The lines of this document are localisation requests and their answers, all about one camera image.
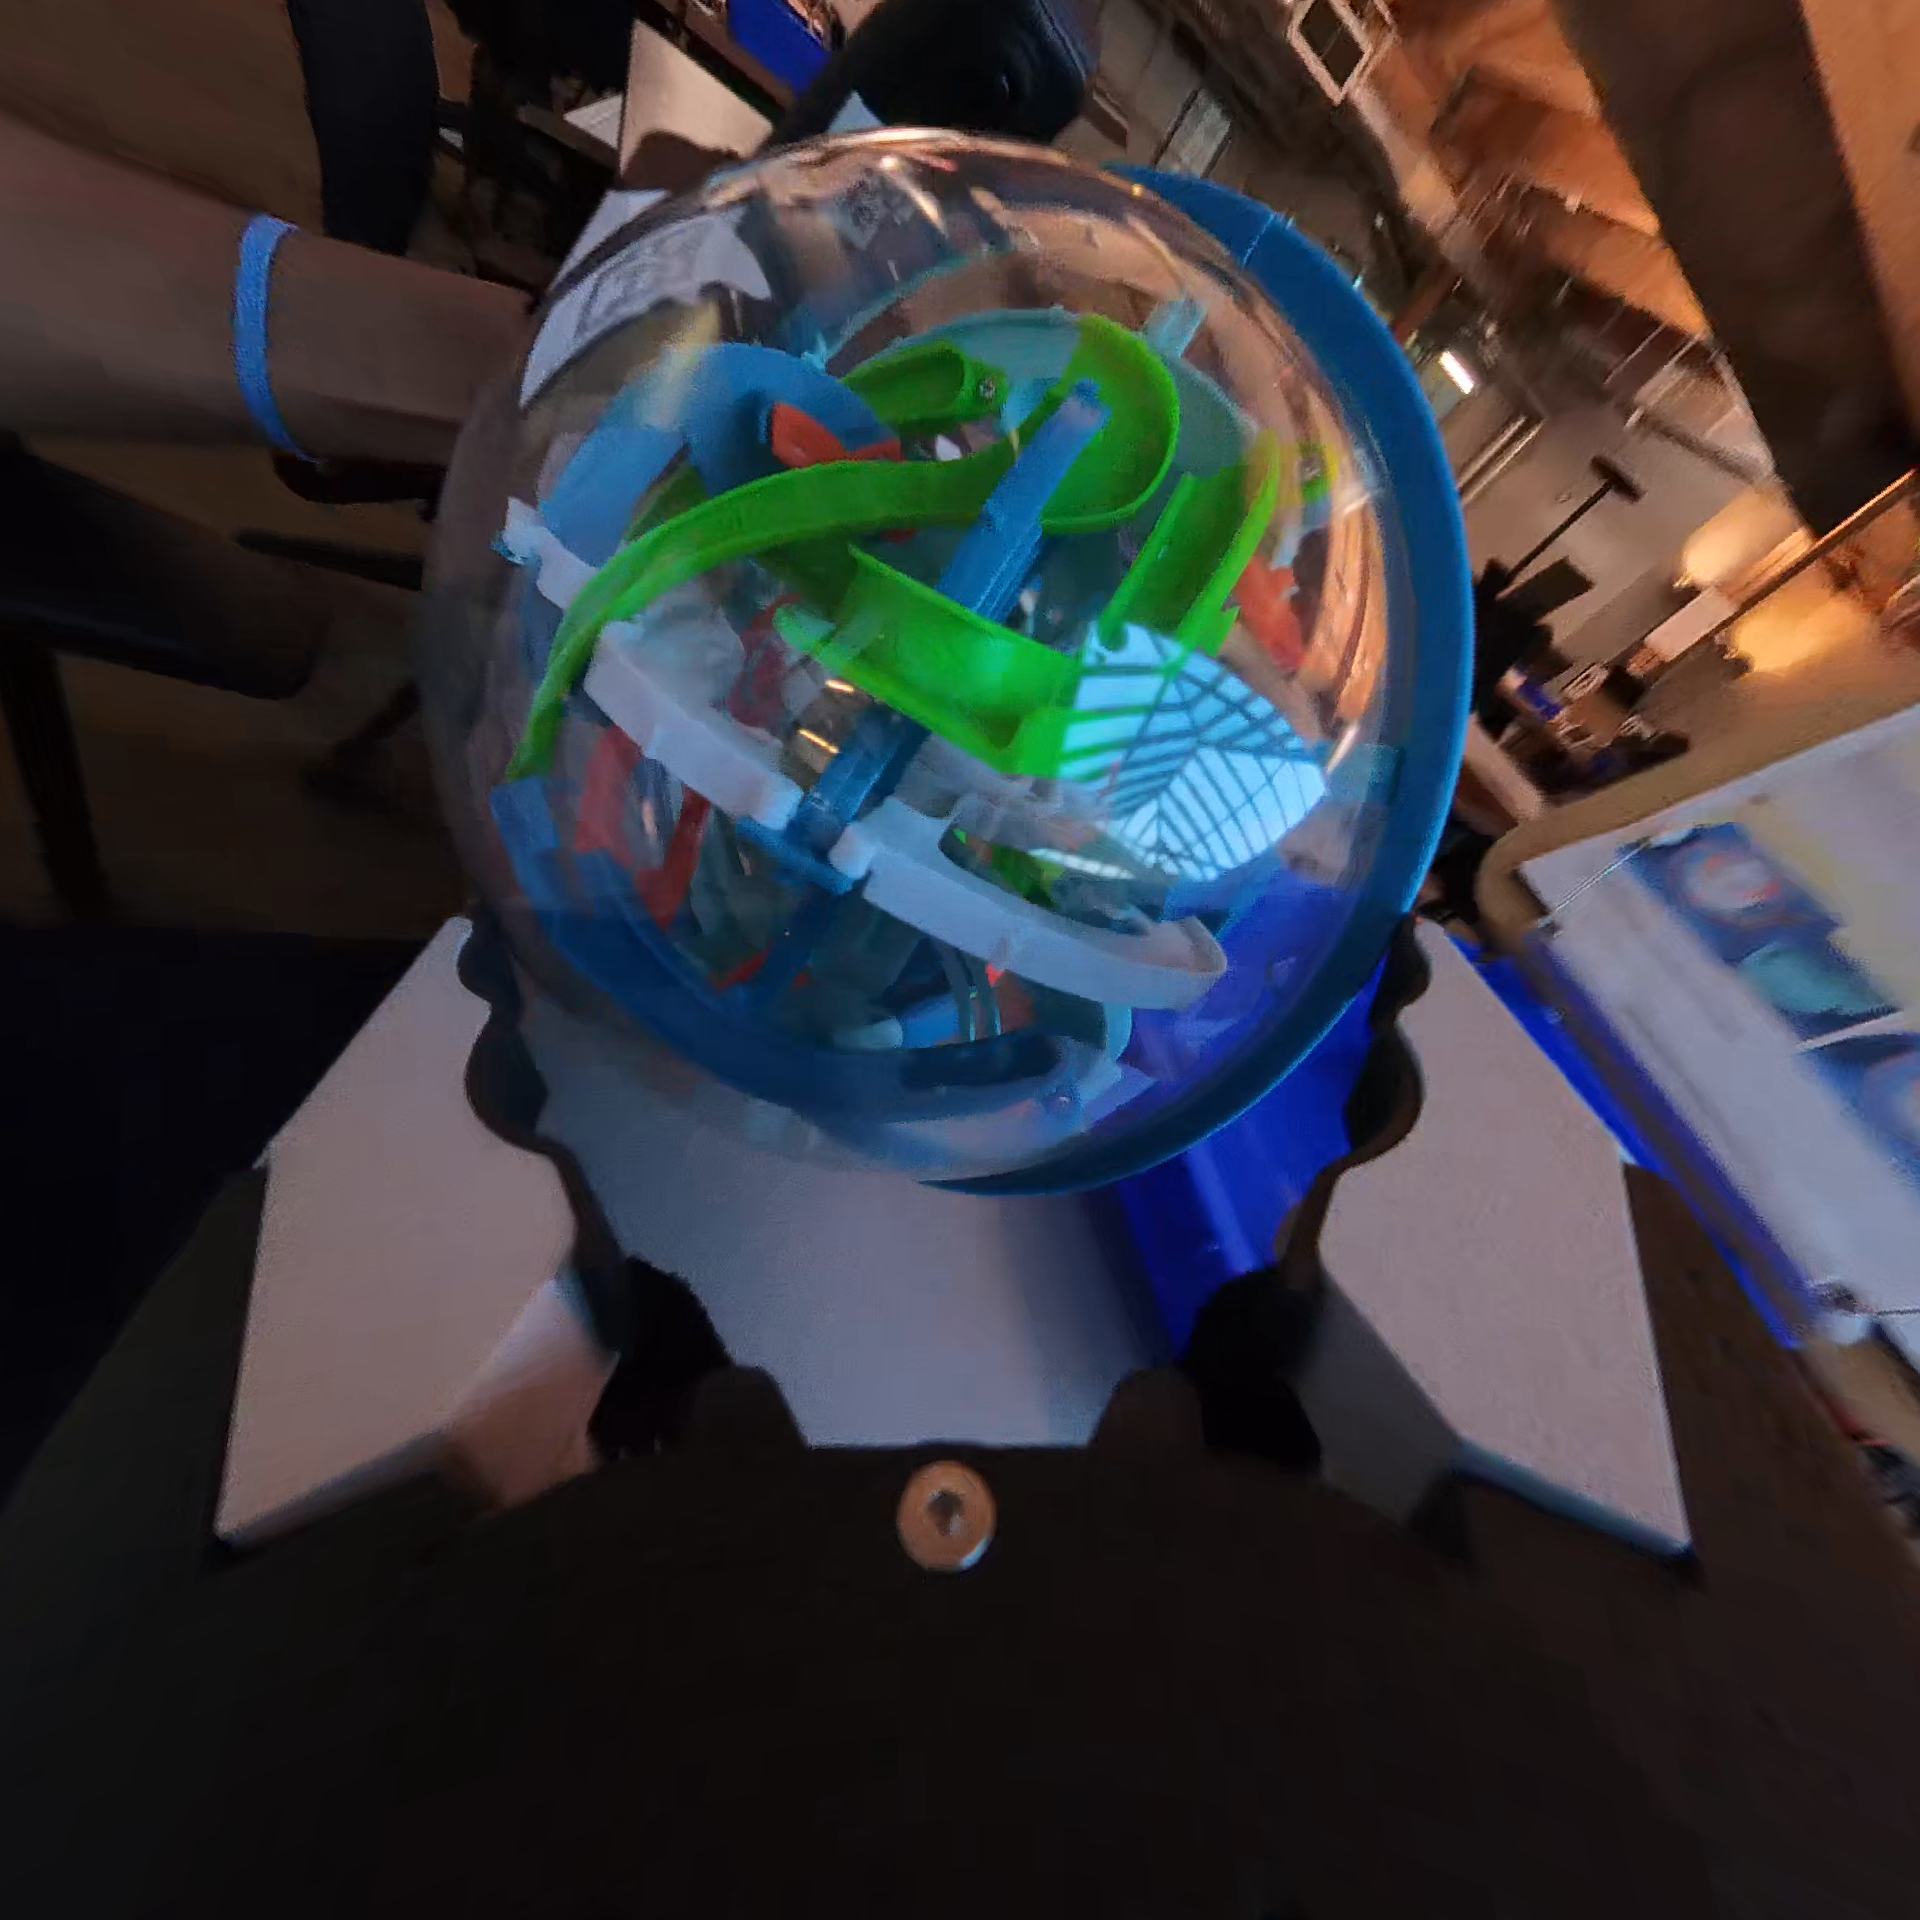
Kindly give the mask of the blue plastic bin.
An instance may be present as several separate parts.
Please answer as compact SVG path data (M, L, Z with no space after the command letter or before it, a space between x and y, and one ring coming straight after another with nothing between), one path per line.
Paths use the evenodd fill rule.
M1576 986L1546 938L1518 957L1467 960L1527 1042L1595 1116L1628 1162L1675 1188L1733 1265L1747 1297L1786 1346L1824 1313L1827 1279L1810 1273L1756 1201L1628 1055L1626 1039ZM1199 1308L1268 1256L1312 1178L1354 1146L1348 1106L1372 1044L1384 976L1367 982L1302 1065L1181 1157L1116 1185L1142 1281L1172 1346L1186 1344Z

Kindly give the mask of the person's left forearm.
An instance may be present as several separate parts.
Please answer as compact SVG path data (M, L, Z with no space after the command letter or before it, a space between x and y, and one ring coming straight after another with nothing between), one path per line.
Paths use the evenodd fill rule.
M246 217L6 116L4 432L263 440L228 356Z

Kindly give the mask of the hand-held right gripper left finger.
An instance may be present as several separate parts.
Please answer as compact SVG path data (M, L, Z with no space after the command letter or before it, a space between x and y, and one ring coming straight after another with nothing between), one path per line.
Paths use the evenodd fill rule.
M483 1511L589 1474L614 1358L560 1162L474 1103L475 926L420 949L263 1151L212 1529L259 1548L424 1476Z

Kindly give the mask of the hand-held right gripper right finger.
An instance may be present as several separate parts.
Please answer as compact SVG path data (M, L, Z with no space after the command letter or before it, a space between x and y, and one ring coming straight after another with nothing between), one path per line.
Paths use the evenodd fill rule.
M1619 1143L1432 924L1367 1028L1351 1146L1275 1244L1322 1478L1403 1524L1474 1481L1690 1551Z

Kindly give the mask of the blue wristband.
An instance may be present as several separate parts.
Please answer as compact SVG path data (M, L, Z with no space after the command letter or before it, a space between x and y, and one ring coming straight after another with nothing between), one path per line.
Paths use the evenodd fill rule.
M230 376L259 436L284 460L317 463L280 410L271 380L271 278L280 241L298 229L266 209L246 217L228 294Z

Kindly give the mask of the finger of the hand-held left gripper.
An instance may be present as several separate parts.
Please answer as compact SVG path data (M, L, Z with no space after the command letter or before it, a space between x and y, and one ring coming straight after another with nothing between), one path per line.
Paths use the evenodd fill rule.
M698 303L723 276L712 268L712 215L661 213L662 189L603 197L562 260L518 372L518 404L541 390L610 330L670 303Z

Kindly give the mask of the person's left hand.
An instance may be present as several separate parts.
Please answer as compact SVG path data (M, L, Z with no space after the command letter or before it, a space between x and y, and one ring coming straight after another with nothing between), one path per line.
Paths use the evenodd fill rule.
M516 367L531 310L511 286L298 234L275 269L284 418L320 456L444 463L474 404Z

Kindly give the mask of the printed instruction sheet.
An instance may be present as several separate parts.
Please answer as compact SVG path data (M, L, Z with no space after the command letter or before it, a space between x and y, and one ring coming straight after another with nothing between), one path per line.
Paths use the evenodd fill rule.
M1572 1009L1790 1285L1915 1320L1915 708L1515 872Z

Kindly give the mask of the clear plastic maze ball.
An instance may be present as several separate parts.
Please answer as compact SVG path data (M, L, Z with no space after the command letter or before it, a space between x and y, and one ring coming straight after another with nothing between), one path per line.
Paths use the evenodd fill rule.
M1175 1160L1376 978L1471 719L1403 350L1213 180L886 127L468 420L422 724L516 967L668 1097L974 1193Z

